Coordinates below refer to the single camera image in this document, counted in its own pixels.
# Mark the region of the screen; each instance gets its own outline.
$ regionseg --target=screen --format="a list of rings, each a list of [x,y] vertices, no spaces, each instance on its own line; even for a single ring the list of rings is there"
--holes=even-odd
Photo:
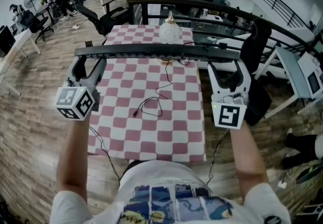
[[[307,79],[311,87],[312,93],[315,94],[319,90],[319,83],[315,73],[312,73],[310,76],[307,77]]]

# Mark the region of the checkered tablecloth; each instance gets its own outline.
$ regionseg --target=checkered tablecloth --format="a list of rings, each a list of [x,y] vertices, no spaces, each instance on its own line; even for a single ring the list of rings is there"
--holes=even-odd
[[[159,26],[115,26],[106,45],[120,43],[160,43]],[[182,28],[179,44],[192,41],[192,31]],[[166,66],[156,59],[111,59],[101,80],[99,112],[92,112],[91,126],[104,140],[110,156],[169,161],[204,161],[204,114],[200,80],[195,62],[167,66],[173,85],[158,90],[161,117],[132,115],[146,98],[158,96],[155,89],[169,84]],[[160,115],[156,99],[149,101],[144,112]],[[100,141],[90,131],[88,151],[105,155]]]

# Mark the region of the computer monitor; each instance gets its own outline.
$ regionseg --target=computer monitor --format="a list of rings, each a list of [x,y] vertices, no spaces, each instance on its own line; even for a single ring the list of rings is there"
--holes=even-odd
[[[8,26],[4,27],[0,32],[0,58],[5,57],[9,53],[15,42],[16,40]]]

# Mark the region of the wooden floor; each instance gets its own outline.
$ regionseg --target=wooden floor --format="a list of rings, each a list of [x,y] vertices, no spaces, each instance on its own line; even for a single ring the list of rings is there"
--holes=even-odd
[[[102,15],[99,0],[87,0],[86,6]],[[79,24],[85,17],[70,18],[71,26]],[[28,58],[17,68],[12,67],[6,80],[22,92],[16,95],[0,94],[0,194],[6,199],[14,214],[31,223],[48,223],[52,199],[56,193],[56,168],[67,131],[64,121],[53,107],[57,88],[62,85],[66,70],[74,57],[74,50],[84,47],[85,41],[94,45],[103,42],[93,24],[86,21],[80,29],[62,28],[48,33],[46,41],[37,44],[38,55],[31,47],[25,50]],[[212,153],[224,130],[217,129],[211,122],[211,87],[206,72],[200,73],[205,111],[207,162],[191,165],[204,181],[212,161]],[[267,86],[273,98],[273,106],[289,96],[287,87],[277,89]],[[298,106],[289,107],[270,118],[262,120],[252,128],[268,168],[268,175],[274,190],[292,215],[317,192],[322,178],[317,177],[305,184],[294,185],[294,179],[301,171],[295,168],[287,177],[285,190],[277,187],[277,175],[282,157],[290,151],[284,148],[284,134],[289,127],[295,134],[309,134],[323,131],[319,113],[308,116],[295,114]],[[113,159],[119,174],[126,168],[123,160]],[[93,214],[103,211],[118,190],[118,181],[109,161],[104,156],[89,156],[88,204]],[[229,135],[220,145],[213,167],[214,178],[210,187],[215,194],[241,201],[238,182],[235,177],[232,147]]]

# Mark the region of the office chair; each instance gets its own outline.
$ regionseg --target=office chair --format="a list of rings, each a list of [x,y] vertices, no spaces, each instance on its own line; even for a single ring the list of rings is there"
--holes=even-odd
[[[87,7],[83,6],[81,0],[73,0],[75,2],[74,8],[85,17],[88,18],[90,22],[95,25],[96,30],[100,35],[104,37],[109,34],[115,25],[123,25],[129,22],[129,11],[128,8],[118,7],[110,11],[110,3],[115,1],[112,0],[102,5],[105,6],[107,13],[103,15],[100,19],[97,14]]]
[[[272,29],[268,22],[266,20],[256,19],[254,21],[254,27],[251,30],[251,35],[244,41],[240,51],[240,59],[245,64],[246,70],[251,77],[248,92],[249,102],[247,104],[247,110],[245,113],[245,120],[251,126],[260,121],[272,103],[268,93],[254,79],[254,77],[251,76],[251,74],[258,69],[263,50],[271,34]],[[215,78],[218,80],[219,78],[215,67],[211,65],[211,68]],[[236,72],[231,74],[226,80],[221,81],[221,83],[223,86],[234,91],[235,88],[242,83],[242,80],[243,72],[241,72],[241,69],[237,69]]]
[[[42,41],[45,41],[44,33],[47,31],[54,32],[54,30],[50,27],[44,27],[44,24],[48,20],[48,17],[43,18],[42,20],[37,19],[31,11],[24,11],[22,13],[22,19],[20,21],[20,24],[25,26],[26,28],[29,28],[32,33],[37,33],[40,31],[38,37],[35,40],[35,43],[37,43],[38,38],[42,36]]]

